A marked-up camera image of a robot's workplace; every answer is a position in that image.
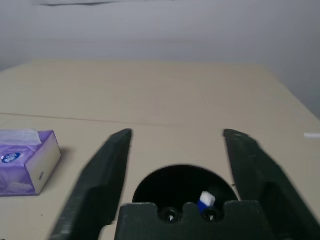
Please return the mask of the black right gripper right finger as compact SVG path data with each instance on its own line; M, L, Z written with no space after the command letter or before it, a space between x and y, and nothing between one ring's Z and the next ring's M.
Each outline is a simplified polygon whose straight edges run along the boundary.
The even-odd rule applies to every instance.
M223 137L240 198L260 204L276 239L318 240L320 225L277 162L243 132Z

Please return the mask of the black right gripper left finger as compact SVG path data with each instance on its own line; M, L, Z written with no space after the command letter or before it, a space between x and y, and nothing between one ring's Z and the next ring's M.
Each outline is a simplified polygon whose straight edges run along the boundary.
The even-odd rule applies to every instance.
M84 167L50 234L51 240L97 240L115 220L133 131L111 135Z

